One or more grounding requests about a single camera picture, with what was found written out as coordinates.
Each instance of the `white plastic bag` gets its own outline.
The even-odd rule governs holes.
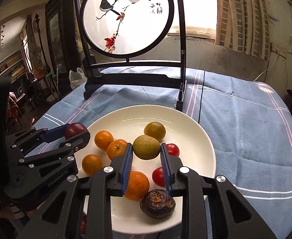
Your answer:
[[[71,70],[68,76],[72,90],[75,90],[77,87],[87,81],[83,70],[81,68],[77,68],[76,70],[77,72],[73,72]]]

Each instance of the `metal bolt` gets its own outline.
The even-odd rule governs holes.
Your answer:
[[[182,172],[182,173],[188,173],[190,170],[189,170],[188,167],[183,166],[183,167],[180,167],[180,168],[179,168],[179,171]]]
[[[224,181],[226,180],[226,177],[225,177],[225,176],[222,176],[222,175],[218,175],[218,176],[216,177],[216,180],[217,180],[218,182],[224,182]]]
[[[76,181],[76,176],[75,175],[70,175],[69,177],[67,177],[67,181],[68,182],[74,182],[74,181]]]
[[[104,168],[104,172],[112,172],[113,170],[114,170],[114,168],[111,167],[111,166],[106,166],[106,167]]]

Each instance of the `tangerine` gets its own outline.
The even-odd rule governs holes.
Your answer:
[[[149,191],[149,180],[145,174],[138,171],[131,171],[128,188],[124,197],[131,200],[140,200]]]
[[[92,176],[96,171],[103,168],[102,160],[97,155],[87,155],[82,160],[83,171]]]
[[[127,142],[123,139],[117,139],[110,143],[107,148],[107,155],[110,160],[113,160],[116,156],[122,156],[125,153]]]
[[[95,145],[98,148],[102,149],[103,151],[107,151],[108,146],[113,141],[114,141],[113,135],[105,130],[97,132],[97,134],[94,137]]]

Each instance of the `green fruit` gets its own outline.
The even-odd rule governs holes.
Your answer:
[[[159,122],[150,122],[145,127],[144,134],[161,141],[166,135],[166,129],[163,124]]]
[[[160,143],[153,137],[141,135],[135,139],[133,150],[140,159],[154,159],[160,153]]]

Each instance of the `blue tablecloth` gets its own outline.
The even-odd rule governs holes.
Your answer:
[[[162,73],[179,77],[177,68],[124,67],[111,72]],[[183,112],[198,120],[204,71],[186,70]],[[56,103],[35,127],[64,123],[85,126],[114,110],[138,104],[176,106],[178,90],[142,86],[104,85],[83,99],[84,85]],[[216,175],[232,182],[261,215],[278,239],[292,230],[292,117],[279,95],[267,84],[248,82],[211,72],[205,74],[200,125],[216,153]],[[42,144],[30,155],[56,148],[59,141]],[[208,222],[209,238],[211,224]],[[160,239],[179,239],[181,225],[161,232]],[[123,235],[115,239],[155,239],[152,235]]]

